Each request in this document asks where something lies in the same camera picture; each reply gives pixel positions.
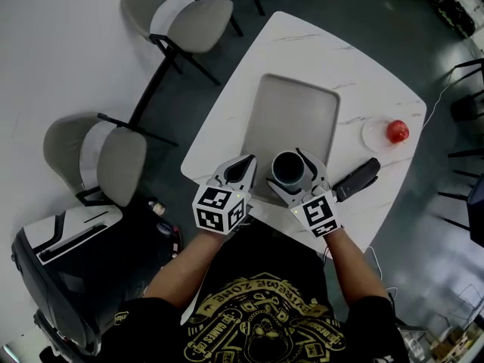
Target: gray floor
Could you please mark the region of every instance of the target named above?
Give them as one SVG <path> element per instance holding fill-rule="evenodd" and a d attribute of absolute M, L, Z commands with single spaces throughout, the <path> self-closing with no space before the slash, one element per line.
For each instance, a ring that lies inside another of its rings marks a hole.
<path fill-rule="evenodd" d="M 234 0 L 235 17 L 245 33 L 238 38 L 229 27 L 220 43 L 198 58 L 214 75 L 227 82 L 238 61 L 275 11 L 285 11 L 339 36 L 354 45 L 419 95 L 430 109 L 447 84 L 445 75 L 455 64 L 472 59 L 469 42 L 449 29 L 424 0 L 261 0 L 267 16 L 257 14 L 252 0 Z M 186 241 L 196 233 L 191 201 L 196 186 L 180 173 L 180 165 L 222 88 L 214 86 L 180 61 L 184 75 L 171 70 L 163 80 L 141 125 L 174 138 L 177 149 L 150 143 L 142 179 L 144 191 L 156 195 L 168 208 L 167 217 L 178 224 Z M 465 321 L 484 293 L 484 249 L 469 234 L 438 215 L 467 223 L 465 203 L 437 197 L 436 192 L 468 193 L 468 178 L 451 169 L 480 172 L 478 158 L 452 159 L 453 150 L 479 143 L 468 126 L 456 126 L 449 105 L 481 89 L 474 76 L 453 85 L 443 96 L 432 121 L 423 131 L 405 183 L 372 245 L 388 287 L 398 287 L 397 315 L 409 324 L 438 333 L 447 317 L 452 324 Z M 346 316 L 332 262 L 327 263 L 330 297 L 340 318 Z"/>

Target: person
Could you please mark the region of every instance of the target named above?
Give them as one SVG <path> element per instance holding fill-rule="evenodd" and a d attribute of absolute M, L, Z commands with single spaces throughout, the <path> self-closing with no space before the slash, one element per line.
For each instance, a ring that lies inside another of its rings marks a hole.
<path fill-rule="evenodd" d="M 143 298 L 123 303 L 101 360 L 408 362 L 385 287 L 343 228 L 324 239 L 349 305 L 345 324 L 328 302 L 318 254 L 249 219 L 229 240 L 201 231 Z"/>

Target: chair seat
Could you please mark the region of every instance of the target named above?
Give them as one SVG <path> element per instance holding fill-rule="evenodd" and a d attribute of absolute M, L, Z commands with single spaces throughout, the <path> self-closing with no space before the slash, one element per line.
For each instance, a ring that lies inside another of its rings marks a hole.
<path fill-rule="evenodd" d="M 176 16 L 167 36 L 186 52 L 208 52 L 222 37 L 233 10 L 230 0 L 197 0 Z"/>
<path fill-rule="evenodd" d="M 99 154 L 98 183 L 118 206 L 127 206 L 135 194 L 146 150 L 144 137 L 128 129 L 116 128 L 107 136 Z"/>

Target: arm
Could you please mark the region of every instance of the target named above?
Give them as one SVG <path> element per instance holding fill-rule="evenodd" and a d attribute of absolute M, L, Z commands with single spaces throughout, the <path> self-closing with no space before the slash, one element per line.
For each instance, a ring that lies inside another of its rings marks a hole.
<path fill-rule="evenodd" d="M 144 297 L 157 297 L 176 308 L 186 309 L 224 240 L 225 235 L 200 232 L 176 258 L 157 273 Z"/>
<path fill-rule="evenodd" d="M 383 283 L 343 228 L 329 233 L 324 239 L 331 251 L 338 281 L 349 306 L 363 297 L 388 298 Z"/>

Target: white table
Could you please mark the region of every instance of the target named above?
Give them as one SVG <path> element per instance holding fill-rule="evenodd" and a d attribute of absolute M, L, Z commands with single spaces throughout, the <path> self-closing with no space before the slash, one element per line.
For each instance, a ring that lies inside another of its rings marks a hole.
<path fill-rule="evenodd" d="M 276 12 L 227 82 L 181 165 L 204 184 L 216 167 L 240 155 L 261 76 L 273 73 L 329 88 L 341 97 L 333 147 L 327 163 L 331 184 L 371 157 L 382 168 L 377 182 L 343 203 L 338 214 L 361 249 L 375 237 L 402 185 L 424 121 L 425 103 L 393 74 L 348 43 L 283 12 Z M 372 116 L 402 119 L 405 144 L 384 154 L 369 150 L 361 128 Z M 288 209 L 252 199 L 250 215 L 322 253 L 324 241 L 303 229 Z"/>

